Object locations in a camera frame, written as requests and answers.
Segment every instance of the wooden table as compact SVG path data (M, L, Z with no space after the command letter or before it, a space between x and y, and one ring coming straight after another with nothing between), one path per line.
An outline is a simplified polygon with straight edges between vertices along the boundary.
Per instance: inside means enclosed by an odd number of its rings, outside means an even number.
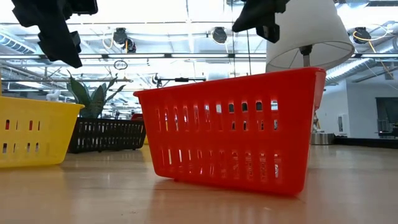
M157 177L148 148L0 171L0 223L397 223L398 151L313 147L295 198Z

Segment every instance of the wall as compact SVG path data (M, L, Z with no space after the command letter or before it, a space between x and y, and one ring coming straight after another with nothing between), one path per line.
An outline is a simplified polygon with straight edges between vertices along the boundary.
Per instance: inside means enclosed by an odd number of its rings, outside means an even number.
M376 97L398 97L397 80L380 83L348 83L349 128L352 138L379 138Z
M348 101L346 82L339 82L337 86L328 86L323 93L320 108L317 116L320 122L321 130L326 133L334 133L335 135L347 135L349 133L349 122L346 121L346 131L340 133L338 129L338 116L346 114L348 117Z

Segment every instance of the white lamp shade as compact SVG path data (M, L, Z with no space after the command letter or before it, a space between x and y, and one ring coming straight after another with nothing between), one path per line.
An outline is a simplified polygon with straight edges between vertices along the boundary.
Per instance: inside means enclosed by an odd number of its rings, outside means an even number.
M352 45L332 0L290 0L276 14L280 39L267 43L267 72L303 67L299 47L312 45L310 66L331 69L349 59Z

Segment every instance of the plastic basket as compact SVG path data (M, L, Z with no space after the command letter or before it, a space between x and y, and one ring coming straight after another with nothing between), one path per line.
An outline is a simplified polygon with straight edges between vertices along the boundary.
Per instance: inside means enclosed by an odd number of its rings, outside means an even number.
M78 118L69 144L69 152L120 151L140 149L144 145L144 120Z
M302 68L134 93L157 175L276 194L302 191L326 72Z
M82 107L0 96L0 167L61 163Z

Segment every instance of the snake plant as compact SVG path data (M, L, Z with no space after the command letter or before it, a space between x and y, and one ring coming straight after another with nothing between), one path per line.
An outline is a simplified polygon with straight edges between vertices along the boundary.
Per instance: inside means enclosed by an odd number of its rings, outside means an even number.
M75 103L84 105L85 107L80 110L80 116L83 118L98 118L102 113L106 102L111 100L117 93L123 90L126 85L122 85L112 95L106 97L106 94L114 83L116 78L109 82L100 85L92 94L88 91L88 87L84 83L78 82L70 76L70 83L67 83L68 91L75 97Z

